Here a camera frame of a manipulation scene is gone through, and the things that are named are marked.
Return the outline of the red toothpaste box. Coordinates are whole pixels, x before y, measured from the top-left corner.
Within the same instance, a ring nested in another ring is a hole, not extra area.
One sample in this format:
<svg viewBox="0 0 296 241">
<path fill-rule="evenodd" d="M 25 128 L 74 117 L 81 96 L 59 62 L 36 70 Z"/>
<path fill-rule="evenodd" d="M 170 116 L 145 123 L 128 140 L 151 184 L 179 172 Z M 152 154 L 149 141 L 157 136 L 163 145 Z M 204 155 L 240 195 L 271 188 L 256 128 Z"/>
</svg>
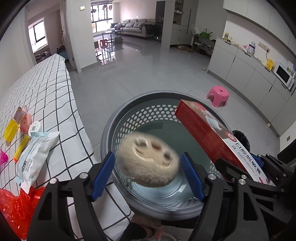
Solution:
<svg viewBox="0 0 296 241">
<path fill-rule="evenodd" d="M 238 138 L 203 105 L 182 99 L 175 116 L 213 163 L 224 159 L 247 172 L 254 181 L 275 185 Z"/>
</svg>

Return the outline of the red plastic bag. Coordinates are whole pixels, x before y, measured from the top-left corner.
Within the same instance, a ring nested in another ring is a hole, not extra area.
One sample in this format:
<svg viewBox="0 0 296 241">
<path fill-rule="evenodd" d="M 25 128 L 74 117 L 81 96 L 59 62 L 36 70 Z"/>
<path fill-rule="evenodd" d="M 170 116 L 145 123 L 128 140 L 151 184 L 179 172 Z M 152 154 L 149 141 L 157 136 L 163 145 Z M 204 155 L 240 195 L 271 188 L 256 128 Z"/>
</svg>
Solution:
<svg viewBox="0 0 296 241">
<path fill-rule="evenodd" d="M 20 195 L 15 196 L 10 191 L 1 189 L 1 212 L 4 218 L 22 240 L 26 240 L 33 214 L 45 187 L 30 188 L 27 194 L 20 189 Z"/>
</svg>

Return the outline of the white wet wipes pack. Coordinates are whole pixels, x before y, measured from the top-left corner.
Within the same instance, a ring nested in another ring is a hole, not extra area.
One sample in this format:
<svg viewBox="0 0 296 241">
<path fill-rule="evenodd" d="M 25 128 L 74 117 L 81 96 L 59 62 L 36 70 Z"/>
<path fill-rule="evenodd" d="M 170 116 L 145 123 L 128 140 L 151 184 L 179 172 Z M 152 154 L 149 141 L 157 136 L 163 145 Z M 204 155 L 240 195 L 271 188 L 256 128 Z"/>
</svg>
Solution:
<svg viewBox="0 0 296 241">
<path fill-rule="evenodd" d="M 59 132 L 32 132 L 31 142 L 20 155 L 16 163 L 15 182 L 29 194 L 36 181 L 50 149 L 59 137 Z"/>
</svg>

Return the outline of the pink plastic shuttlecock toy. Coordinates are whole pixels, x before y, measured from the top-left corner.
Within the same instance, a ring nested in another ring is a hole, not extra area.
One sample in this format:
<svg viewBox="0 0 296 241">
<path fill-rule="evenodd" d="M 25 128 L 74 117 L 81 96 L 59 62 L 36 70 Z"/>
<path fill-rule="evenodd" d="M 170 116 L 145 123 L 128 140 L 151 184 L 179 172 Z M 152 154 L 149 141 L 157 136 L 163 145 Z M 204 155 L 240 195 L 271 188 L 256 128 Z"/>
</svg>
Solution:
<svg viewBox="0 0 296 241">
<path fill-rule="evenodd" d="M 8 161 L 8 159 L 9 158 L 7 154 L 3 150 L 0 150 L 0 165 L 5 164 Z"/>
</svg>

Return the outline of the yellow foam dart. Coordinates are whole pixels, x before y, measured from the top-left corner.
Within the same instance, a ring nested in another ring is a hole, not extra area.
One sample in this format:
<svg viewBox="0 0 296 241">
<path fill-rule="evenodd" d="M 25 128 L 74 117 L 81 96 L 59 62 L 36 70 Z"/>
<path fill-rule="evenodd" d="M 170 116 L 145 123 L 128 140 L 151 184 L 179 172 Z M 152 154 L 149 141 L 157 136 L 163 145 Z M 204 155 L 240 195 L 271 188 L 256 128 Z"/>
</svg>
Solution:
<svg viewBox="0 0 296 241">
<path fill-rule="evenodd" d="M 17 149 L 16 149 L 16 152 L 13 156 L 13 161 L 16 163 L 18 160 L 19 160 L 19 157 L 22 153 L 22 151 L 24 150 L 24 148 L 26 147 L 27 143 L 29 142 L 30 140 L 30 136 L 25 134 L 23 136 L 23 139 L 21 141 L 21 143 L 18 145 Z"/>
</svg>

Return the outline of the pink pig toy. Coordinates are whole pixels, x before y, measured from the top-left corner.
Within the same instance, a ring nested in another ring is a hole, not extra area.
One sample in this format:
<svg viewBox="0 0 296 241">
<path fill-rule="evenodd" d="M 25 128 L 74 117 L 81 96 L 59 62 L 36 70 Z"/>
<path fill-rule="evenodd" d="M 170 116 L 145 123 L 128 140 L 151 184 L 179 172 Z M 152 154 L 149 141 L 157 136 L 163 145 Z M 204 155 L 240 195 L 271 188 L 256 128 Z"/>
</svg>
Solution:
<svg viewBox="0 0 296 241">
<path fill-rule="evenodd" d="M 29 113 L 27 113 L 23 116 L 23 119 L 20 121 L 20 131 L 22 133 L 27 133 L 31 124 L 32 117 Z"/>
</svg>

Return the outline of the yellow plastic ring lid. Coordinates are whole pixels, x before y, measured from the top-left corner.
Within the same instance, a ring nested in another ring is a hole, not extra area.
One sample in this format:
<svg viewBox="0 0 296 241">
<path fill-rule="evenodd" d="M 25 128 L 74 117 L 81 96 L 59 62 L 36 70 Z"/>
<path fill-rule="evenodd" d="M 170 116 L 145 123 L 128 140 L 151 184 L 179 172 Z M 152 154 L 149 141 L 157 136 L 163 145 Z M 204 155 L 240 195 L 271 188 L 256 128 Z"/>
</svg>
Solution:
<svg viewBox="0 0 296 241">
<path fill-rule="evenodd" d="M 18 123 L 12 118 L 7 124 L 6 129 L 4 130 L 4 140 L 6 142 L 11 142 L 14 139 L 18 128 Z"/>
</svg>

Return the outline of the pink snack wrapper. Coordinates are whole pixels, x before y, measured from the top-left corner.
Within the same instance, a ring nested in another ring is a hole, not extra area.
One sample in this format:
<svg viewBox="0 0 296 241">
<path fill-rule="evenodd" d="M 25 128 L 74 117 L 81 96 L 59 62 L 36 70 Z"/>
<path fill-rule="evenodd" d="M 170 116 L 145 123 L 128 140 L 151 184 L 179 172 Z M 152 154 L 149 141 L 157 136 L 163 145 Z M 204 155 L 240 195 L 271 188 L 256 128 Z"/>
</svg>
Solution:
<svg viewBox="0 0 296 241">
<path fill-rule="evenodd" d="M 13 119 L 17 122 L 20 123 L 23 117 L 28 113 L 28 107 L 24 105 L 23 107 L 19 106 L 18 109 L 15 112 L 15 115 Z"/>
</svg>

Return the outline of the pink plastic stool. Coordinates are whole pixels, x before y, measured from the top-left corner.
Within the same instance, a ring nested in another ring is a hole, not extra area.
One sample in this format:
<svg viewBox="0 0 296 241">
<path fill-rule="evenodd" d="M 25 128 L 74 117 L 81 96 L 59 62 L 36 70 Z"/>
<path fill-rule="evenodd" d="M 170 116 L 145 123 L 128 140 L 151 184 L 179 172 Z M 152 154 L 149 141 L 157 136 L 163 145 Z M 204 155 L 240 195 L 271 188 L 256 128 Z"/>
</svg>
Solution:
<svg viewBox="0 0 296 241">
<path fill-rule="evenodd" d="M 229 92 L 222 86 L 214 86 L 211 88 L 209 93 L 206 95 L 206 99 L 212 102 L 212 105 L 216 108 L 225 106 L 229 99 Z"/>
</svg>

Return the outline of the white microwave oven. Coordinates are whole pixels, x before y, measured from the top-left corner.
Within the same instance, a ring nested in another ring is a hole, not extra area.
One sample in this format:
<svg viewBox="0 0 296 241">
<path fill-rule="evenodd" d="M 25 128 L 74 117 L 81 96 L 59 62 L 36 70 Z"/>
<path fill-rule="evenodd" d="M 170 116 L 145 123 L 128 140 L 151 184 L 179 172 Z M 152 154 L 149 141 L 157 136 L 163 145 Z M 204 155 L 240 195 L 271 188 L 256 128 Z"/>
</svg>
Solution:
<svg viewBox="0 0 296 241">
<path fill-rule="evenodd" d="M 273 67 L 273 73 L 283 83 L 283 85 L 285 85 L 285 87 L 288 90 L 291 90 L 294 80 L 291 74 L 285 68 L 285 66 L 283 66 L 280 62 L 276 62 Z"/>
</svg>

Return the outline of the grey perforated laundry basket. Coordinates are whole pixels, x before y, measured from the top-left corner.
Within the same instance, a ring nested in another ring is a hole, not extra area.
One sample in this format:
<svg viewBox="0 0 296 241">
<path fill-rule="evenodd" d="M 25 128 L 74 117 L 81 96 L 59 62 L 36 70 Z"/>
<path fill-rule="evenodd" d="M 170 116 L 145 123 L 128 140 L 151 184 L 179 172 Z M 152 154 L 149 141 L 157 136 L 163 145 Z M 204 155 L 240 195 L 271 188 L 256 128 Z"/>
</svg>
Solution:
<svg viewBox="0 0 296 241">
<path fill-rule="evenodd" d="M 142 136 L 135 140 L 133 154 L 145 157 L 151 153 L 169 164 L 173 156 L 188 153 L 207 173 L 216 174 L 215 165 L 194 140 L 175 111 L 181 100 L 197 101 L 196 97 L 173 91 L 152 91 L 138 95 L 121 105 L 109 118 L 101 139 L 101 155 L 117 153 L 131 133 Z M 112 178 L 119 192 L 138 214 L 164 220 L 186 220 L 200 215 L 203 204 L 197 199 L 183 171 L 164 187 L 145 187 L 116 164 Z"/>
</svg>

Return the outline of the green bag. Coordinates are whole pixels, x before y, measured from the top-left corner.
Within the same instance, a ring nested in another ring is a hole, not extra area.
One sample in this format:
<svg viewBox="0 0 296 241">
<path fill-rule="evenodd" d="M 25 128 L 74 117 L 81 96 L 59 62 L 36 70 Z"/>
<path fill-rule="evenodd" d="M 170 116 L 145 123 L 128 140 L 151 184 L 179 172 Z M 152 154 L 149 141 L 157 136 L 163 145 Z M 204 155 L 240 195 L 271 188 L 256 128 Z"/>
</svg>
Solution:
<svg viewBox="0 0 296 241">
<path fill-rule="evenodd" d="M 210 39 L 210 36 L 212 35 L 213 33 L 212 32 L 207 32 L 207 28 L 205 30 L 203 30 L 201 33 L 200 33 L 200 36 L 202 38 L 205 38 L 205 39 Z"/>
</svg>

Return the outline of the red small stool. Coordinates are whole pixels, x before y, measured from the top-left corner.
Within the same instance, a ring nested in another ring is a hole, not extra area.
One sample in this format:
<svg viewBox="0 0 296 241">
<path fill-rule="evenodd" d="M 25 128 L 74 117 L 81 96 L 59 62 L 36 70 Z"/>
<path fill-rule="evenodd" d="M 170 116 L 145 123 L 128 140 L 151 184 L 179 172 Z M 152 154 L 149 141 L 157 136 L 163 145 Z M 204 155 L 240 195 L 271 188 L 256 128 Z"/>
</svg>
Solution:
<svg viewBox="0 0 296 241">
<path fill-rule="evenodd" d="M 99 43 L 100 43 L 101 49 L 105 49 L 105 48 L 108 47 L 108 41 L 107 41 L 107 39 L 102 39 L 102 40 L 100 40 Z"/>
</svg>

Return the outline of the grey sofa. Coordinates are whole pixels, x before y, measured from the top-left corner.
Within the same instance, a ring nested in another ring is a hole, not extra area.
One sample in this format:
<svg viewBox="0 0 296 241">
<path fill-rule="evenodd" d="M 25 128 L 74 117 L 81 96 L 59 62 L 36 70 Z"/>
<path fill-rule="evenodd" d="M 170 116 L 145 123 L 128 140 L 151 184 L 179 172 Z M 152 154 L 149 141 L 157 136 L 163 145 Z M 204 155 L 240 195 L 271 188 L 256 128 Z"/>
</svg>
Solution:
<svg viewBox="0 0 296 241">
<path fill-rule="evenodd" d="M 111 24 L 111 31 L 120 31 L 123 35 L 152 38 L 154 36 L 155 19 L 131 19 L 122 23 Z"/>
</svg>

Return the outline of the glass coffee table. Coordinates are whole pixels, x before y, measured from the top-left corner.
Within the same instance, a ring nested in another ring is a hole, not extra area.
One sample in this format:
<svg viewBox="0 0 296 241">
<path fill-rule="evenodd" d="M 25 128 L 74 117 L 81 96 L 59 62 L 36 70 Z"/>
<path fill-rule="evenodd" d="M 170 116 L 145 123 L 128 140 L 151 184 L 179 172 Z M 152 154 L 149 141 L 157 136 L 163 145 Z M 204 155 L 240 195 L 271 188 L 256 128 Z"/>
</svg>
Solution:
<svg viewBox="0 0 296 241">
<path fill-rule="evenodd" d="M 113 37 L 113 34 L 116 34 L 116 37 L 118 36 L 121 36 L 122 34 L 122 30 L 109 30 L 109 31 L 106 31 L 104 33 L 102 33 L 102 38 L 104 39 L 104 36 L 106 35 L 109 35 L 109 39 L 107 40 L 108 43 L 113 43 L 115 42 L 115 38 Z"/>
</svg>

